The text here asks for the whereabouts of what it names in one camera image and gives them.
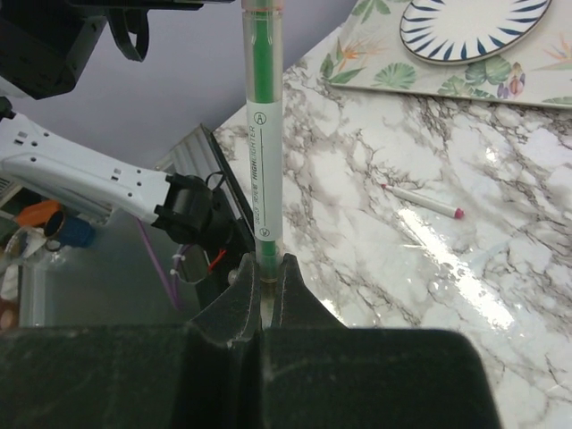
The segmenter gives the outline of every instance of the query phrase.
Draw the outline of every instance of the red wire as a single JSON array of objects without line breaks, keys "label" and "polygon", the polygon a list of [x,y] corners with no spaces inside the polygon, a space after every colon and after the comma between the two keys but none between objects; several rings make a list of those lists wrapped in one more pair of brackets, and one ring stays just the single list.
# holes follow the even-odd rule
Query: red wire
[{"label": "red wire", "polygon": [[214,261],[211,262],[211,265],[208,266],[209,273],[211,273],[218,265],[218,263],[221,262],[221,260],[224,258],[224,255],[226,255],[226,249],[221,248],[221,250],[218,252],[218,257],[216,257]]}]

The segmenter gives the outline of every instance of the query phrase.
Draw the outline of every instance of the placemat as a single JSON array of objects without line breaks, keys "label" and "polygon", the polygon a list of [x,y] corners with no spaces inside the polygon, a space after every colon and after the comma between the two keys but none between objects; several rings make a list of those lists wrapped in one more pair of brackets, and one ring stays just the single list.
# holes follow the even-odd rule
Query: placemat
[{"label": "placemat", "polygon": [[402,45],[400,21],[408,3],[359,0],[324,59],[323,76],[340,87],[572,109],[572,0],[553,0],[543,21],[516,46],[455,66],[424,63]]}]

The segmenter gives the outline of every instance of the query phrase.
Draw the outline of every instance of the blue and white plate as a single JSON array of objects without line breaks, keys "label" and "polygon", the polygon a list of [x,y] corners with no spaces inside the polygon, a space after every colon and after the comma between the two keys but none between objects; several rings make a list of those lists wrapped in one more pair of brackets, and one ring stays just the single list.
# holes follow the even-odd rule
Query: blue and white plate
[{"label": "blue and white plate", "polygon": [[430,63],[472,63],[514,46],[550,5],[551,0],[413,0],[401,18],[401,40]]}]

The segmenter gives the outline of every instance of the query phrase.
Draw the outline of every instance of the marble tabletop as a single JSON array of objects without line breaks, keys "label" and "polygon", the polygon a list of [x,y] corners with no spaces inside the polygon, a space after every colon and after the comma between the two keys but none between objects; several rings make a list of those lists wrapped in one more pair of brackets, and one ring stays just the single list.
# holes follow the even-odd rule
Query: marble tabletop
[{"label": "marble tabletop", "polygon": [[[572,113],[329,88],[333,38],[284,75],[284,242],[307,286],[348,326],[462,332],[506,428],[572,427]],[[215,136],[250,198],[246,110]]]}]

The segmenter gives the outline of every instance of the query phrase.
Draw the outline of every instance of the blue mug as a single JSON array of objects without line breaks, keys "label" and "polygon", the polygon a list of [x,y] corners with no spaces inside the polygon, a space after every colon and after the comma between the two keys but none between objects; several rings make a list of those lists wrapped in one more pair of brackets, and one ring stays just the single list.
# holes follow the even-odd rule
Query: blue mug
[{"label": "blue mug", "polygon": [[64,212],[55,212],[44,226],[48,240],[57,240],[62,246],[88,248],[96,236],[96,230],[86,221]]}]

